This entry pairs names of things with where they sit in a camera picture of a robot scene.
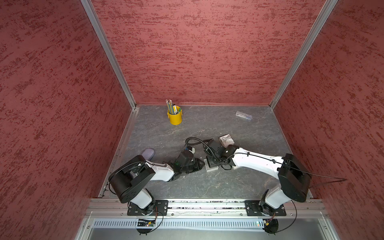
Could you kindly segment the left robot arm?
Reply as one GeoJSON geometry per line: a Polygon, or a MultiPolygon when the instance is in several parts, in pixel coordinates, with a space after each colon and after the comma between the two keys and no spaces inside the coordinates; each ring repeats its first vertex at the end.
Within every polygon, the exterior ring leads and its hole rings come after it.
{"type": "Polygon", "coordinates": [[[156,200],[146,189],[150,181],[172,182],[205,167],[194,157],[194,148],[185,148],[173,162],[153,163],[146,154],[137,155],[110,174],[108,182],[122,204],[136,207],[148,216],[156,213],[156,200]]]}

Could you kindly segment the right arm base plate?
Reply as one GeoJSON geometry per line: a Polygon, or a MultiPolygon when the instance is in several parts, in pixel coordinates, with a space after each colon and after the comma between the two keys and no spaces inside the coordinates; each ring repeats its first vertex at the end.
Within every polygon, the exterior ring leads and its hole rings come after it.
{"type": "Polygon", "coordinates": [[[246,200],[244,201],[247,216],[249,217],[285,217],[286,210],[283,205],[274,209],[260,201],[246,200]]]}

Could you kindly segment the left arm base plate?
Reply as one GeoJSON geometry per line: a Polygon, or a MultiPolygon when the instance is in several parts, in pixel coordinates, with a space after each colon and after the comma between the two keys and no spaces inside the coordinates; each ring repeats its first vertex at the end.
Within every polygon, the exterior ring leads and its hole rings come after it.
{"type": "Polygon", "coordinates": [[[152,217],[156,215],[166,216],[168,211],[168,200],[153,200],[147,207],[141,209],[138,205],[128,203],[128,216],[152,217]]]}

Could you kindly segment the white jewelry box base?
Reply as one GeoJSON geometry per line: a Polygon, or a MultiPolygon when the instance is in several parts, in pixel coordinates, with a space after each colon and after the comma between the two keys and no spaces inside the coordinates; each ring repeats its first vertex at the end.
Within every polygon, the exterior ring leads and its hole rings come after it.
{"type": "Polygon", "coordinates": [[[219,169],[218,166],[210,167],[209,162],[207,161],[207,159],[204,159],[204,163],[205,163],[205,168],[206,168],[207,173],[213,172],[213,171],[217,171],[219,169]]]}

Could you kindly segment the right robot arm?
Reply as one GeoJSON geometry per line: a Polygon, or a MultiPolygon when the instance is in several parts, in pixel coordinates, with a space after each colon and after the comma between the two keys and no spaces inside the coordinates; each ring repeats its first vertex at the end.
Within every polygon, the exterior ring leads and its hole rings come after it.
{"type": "Polygon", "coordinates": [[[228,166],[230,170],[236,168],[256,170],[279,181],[275,187],[263,193],[261,200],[254,207],[258,214],[273,216],[289,201],[304,203],[307,200],[312,177],[294,155],[267,156],[235,145],[224,147],[213,139],[204,141],[203,146],[208,163],[228,166]]]}

